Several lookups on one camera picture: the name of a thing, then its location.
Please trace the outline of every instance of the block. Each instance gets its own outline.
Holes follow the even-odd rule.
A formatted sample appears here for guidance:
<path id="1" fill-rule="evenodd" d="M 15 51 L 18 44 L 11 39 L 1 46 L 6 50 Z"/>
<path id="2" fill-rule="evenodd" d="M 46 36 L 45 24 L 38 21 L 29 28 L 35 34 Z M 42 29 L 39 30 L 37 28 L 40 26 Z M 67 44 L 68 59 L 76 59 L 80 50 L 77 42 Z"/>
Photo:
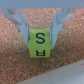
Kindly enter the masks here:
<path id="1" fill-rule="evenodd" d="M 30 30 L 29 52 L 31 58 L 48 58 L 51 52 L 50 30 Z"/>

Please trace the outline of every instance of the cork surface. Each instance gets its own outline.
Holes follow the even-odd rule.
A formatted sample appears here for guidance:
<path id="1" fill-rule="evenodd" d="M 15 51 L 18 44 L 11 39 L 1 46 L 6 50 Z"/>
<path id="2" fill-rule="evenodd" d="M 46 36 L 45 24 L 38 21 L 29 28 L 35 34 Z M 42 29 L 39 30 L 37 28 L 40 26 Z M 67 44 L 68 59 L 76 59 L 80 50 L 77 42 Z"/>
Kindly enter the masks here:
<path id="1" fill-rule="evenodd" d="M 49 29 L 59 8 L 19 9 L 30 29 Z M 84 59 L 84 8 L 77 8 L 58 34 L 50 58 L 30 58 L 23 36 L 0 12 L 0 84 L 16 84 Z"/>

